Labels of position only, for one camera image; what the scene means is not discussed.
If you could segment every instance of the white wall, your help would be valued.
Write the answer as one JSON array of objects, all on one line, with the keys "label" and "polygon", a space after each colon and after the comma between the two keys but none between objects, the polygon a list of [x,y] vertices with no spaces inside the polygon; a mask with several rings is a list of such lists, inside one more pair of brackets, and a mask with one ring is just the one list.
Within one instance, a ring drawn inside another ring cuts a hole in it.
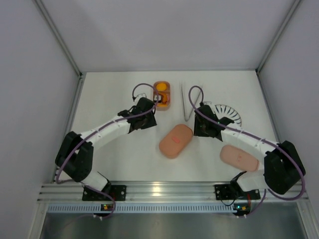
[{"label": "white wall", "polygon": [[255,69],[293,0],[43,0],[83,71]]},{"label": "white wall", "polygon": [[31,0],[0,7],[0,238],[27,237],[77,78]]},{"label": "white wall", "polygon": [[307,171],[319,218],[319,1],[305,0],[261,73],[281,139],[293,142]]}]

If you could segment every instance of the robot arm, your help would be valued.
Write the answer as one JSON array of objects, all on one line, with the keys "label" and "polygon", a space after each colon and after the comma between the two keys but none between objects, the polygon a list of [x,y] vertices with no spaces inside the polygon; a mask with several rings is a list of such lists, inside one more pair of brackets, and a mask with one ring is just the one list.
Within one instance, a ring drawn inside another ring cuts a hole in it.
[{"label": "robot arm", "polygon": [[65,162],[76,145],[87,138],[65,164],[63,171],[75,182],[81,182],[98,191],[108,194],[110,181],[99,172],[92,171],[93,151],[104,146],[113,139],[133,132],[155,126],[154,112],[138,116],[151,110],[154,102],[140,94],[135,99],[137,104],[130,110],[121,111],[109,122],[80,134],[69,132],[61,145],[55,164],[59,167]]},{"label": "robot arm", "polygon": [[269,140],[267,142],[270,142],[270,144],[264,143],[263,140],[256,140],[258,137],[247,131],[242,133],[244,129],[234,123],[233,120],[226,117],[219,119],[214,107],[210,105],[201,103],[197,110],[210,119],[226,125],[227,128],[208,121],[195,111],[194,135],[217,138],[226,144],[244,150],[259,160],[257,171],[242,172],[232,180],[231,184],[233,184],[235,190],[248,192],[255,189],[270,188],[278,194],[285,194],[300,180],[300,175],[295,166],[276,146],[285,151],[294,160],[303,175],[306,174],[305,168],[292,143],[285,141],[280,144]]}]

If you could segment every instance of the orange container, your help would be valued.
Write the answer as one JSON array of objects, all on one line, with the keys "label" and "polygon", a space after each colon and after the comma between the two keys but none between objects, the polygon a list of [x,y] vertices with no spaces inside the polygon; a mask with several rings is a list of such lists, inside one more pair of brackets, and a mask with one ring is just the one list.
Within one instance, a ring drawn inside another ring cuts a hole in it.
[{"label": "orange container", "polygon": [[[159,92],[159,103],[156,107],[157,110],[165,111],[170,106],[170,84],[167,81],[157,81],[154,83],[154,87]],[[157,95],[156,92],[153,91],[153,100],[156,102]]]}]

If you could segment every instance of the pink suture pad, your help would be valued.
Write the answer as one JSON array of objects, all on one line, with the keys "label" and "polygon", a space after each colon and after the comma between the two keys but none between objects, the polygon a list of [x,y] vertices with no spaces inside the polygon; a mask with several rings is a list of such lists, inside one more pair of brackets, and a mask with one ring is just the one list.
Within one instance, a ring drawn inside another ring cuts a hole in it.
[{"label": "pink suture pad", "polygon": [[193,131],[184,124],[176,125],[159,143],[159,149],[167,158],[176,158],[188,145]]},{"label": "pink suture pad", "polygon": [[247,172],[254,172],[259,167],[257,158],[231,145],[226,145],[221,149],[220,159],[224,163]]}]

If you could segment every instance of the white table surface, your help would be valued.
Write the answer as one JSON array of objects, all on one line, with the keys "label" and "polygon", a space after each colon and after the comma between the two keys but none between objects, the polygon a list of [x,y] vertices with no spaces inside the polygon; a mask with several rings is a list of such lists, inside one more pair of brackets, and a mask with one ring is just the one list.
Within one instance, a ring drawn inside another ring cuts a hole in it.
[{"label": "white table surface", "polygon": [[[193,129],[194,114],[184,121],[180,84],[188,89],[202,85],[205,101],[233,107],[242,118],[242,127],[260,137],[275,140],[273,128],[254,71],[169,71],[87,73],[72,130],[86,131],[110,120],[133,105],[132,89],[138,83],[168,81],[171,106],[156,111],[158,125],[123,135],[94,151],[93,170],[116,181],[229,181],[240,170],[223,163],[219,153],[225,144],[217,139],[194,136],[176,159],[159,150],[161,139],[177,124]],[[152,90],[139,87],[136,94]],[[61,179],[69,178],[62,173]]]}]

